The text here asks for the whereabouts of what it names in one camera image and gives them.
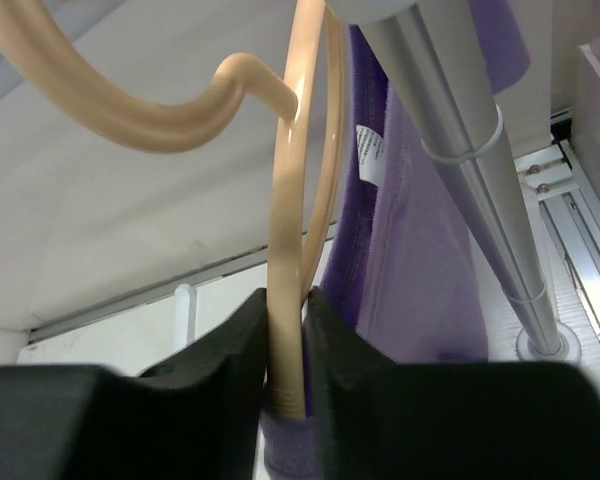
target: silver rod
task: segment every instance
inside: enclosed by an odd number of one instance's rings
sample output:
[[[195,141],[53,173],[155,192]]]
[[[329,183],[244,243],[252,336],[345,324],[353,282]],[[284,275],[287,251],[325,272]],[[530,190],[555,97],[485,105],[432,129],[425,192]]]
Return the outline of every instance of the silver rod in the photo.
[[[466,0],[427,0],[361,26],[428,148],[461,157],[494,135],[498,113]],[[511,148],[503,132],[477,160],[436,162],[440,177],[541,355],[560,350]]]

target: purple garment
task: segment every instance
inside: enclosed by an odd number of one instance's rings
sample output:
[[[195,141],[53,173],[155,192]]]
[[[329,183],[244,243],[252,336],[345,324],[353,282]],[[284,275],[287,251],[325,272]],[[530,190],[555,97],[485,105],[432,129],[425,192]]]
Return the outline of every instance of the purple garment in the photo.
[[[499,92],[524,75],[528,54],[506,0],[470,4]],[[386,164],[376,188],[360,180],[352,149],[344,210],[321,288],[349,327],[397,362],[484,361],[487,338],[467,226],[360,30],[351,27],[349,34],[353,127],[384,137]],[[317,478],[310,418],[294,421],[265,409],[261,426],[273,479]]]

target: ceiling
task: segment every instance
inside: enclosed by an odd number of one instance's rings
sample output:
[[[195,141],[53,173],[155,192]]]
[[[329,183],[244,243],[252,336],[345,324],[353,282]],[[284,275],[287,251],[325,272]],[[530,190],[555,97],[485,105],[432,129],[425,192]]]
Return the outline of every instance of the ceiling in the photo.
[[[511,2],[534,62],[499,102],[514,150],[525,153],[549,138],[551,0]],[[282,74],[295,7],[291,0],[55,3],[108,4],[93,28],[74,34],[76,48],[119,86],[162,103],[200,94],[236,51]],[[308,211],[322,156],[325,77],[322,59]],[[97,137],[29,84],[17,86],[0,100],[0,328],[35,328],[266,245],[275,124],[248,98],[208,145],[149,155]]]

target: white plastic ring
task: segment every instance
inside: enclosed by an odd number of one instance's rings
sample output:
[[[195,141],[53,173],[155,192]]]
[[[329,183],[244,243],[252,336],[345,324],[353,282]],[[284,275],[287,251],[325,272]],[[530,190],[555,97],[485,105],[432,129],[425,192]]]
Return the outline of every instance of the white plastic ring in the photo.
[[[504,131],[504,117],[502,115],[502,110],[500,110],[500,107],[497,104],[496,104],[496,111],[498,112],[498,124],[496,125],[496,130],[493,132],[492,137],[487,141],[487,143],[485,143],[478,150],[465,153],[459,157],[443,157],[441,155],[437,155],[437,154],[433,153],[429,149],[429,147],[427,147],[427,144],[424,143],[424,139],[422,140],[422,148],[427,153],[427,155],[429,155],[429,157],[431,157],[432,160],[443,163],[445,165],[458,166],[458,165],[463,164],[467,160],[478,159],[478,158],[484,156],[489,150],[491,150],[494,147],[494,145],[496,143],[498,143],[498,140],[500,140],[500,137],[502,136],[502,132]]]

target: closet rod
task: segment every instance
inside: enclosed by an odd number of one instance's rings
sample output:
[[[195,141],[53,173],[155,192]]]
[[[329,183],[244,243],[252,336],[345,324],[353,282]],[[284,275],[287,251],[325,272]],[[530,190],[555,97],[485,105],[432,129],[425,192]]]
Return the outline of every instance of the closet rod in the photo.
[[[346,0],[333,1],[336,14],[343,12]],[[393,16],[359,22],[360,28],[498,277],[532,342],[529,349],[536,357],[563,359],[566,339],[554,318],[469,4],[410,3],[403,0]]]

